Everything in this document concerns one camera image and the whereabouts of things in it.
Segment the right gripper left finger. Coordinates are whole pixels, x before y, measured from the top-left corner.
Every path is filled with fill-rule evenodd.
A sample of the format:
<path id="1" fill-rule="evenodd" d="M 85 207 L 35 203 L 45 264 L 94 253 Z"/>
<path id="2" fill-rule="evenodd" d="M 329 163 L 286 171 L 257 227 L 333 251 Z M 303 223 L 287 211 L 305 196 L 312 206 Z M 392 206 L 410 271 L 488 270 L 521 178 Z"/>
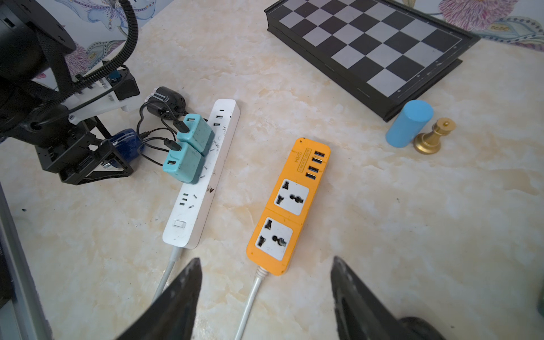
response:
<path id="1" fill-rule="evenodd" d="M 203 274 L 201 260 L 192 259 L 171 285 L 119 339 L 190 339 Z"/>

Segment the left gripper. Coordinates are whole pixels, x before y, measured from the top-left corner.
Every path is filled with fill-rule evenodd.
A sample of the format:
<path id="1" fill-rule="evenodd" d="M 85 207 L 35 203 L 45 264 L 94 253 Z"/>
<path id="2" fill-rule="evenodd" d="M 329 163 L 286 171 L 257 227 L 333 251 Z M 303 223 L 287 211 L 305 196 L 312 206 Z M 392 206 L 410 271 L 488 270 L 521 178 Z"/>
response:
<path id="1" fill-rule="evenodd" d="M 44 171 L 58 174 L 64 184 L 82 185 L 126 178 L 134 169 L 109 140 L 98 118 L 82 121 L 49 147 L 36 147 Z"/>

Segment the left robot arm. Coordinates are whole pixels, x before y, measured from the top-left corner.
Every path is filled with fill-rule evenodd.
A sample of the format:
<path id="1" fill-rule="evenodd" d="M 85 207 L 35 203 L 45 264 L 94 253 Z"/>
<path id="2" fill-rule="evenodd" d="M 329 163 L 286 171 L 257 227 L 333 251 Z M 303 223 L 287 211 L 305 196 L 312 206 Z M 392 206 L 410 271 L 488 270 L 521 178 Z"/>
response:
<path id="1" fill-rule="evenodd" d="M 140 93 L 126 67 L 137 16 L 129 1 L 120 10 L 128 30 L 121 51 L 90 74 L 72 76 L 66 57 L 76 45 L 61 24 L 36 1 L 1 3 L 1 138 L 34 146 L 43 170 L 65 184 L 133 173 L 99 120 L 130 110 Z"/>

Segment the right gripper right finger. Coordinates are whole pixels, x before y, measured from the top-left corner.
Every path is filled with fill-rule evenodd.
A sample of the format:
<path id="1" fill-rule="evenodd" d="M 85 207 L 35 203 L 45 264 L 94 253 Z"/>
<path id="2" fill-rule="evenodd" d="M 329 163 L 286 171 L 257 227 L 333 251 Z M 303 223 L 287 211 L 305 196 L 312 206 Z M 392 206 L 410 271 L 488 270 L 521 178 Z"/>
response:
<path id="1" fill-rule="evenodd" d="M 416 339 L 339 256 L 333 260 L 331 288 L 340 339 Z"/>

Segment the blue electric shaver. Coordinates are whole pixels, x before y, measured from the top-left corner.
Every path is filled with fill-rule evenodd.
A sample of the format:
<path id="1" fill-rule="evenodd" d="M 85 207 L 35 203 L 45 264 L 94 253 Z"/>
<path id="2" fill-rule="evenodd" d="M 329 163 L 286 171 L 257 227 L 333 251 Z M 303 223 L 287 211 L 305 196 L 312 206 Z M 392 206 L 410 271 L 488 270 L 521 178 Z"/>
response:
<path id="1" fill-rule="evenodd" d="M 108 139 L 121 157 L 128 163 L 139 157 L 138 150 L 142 145 L 142 139 L 132 128 L 125 129 Z"/>

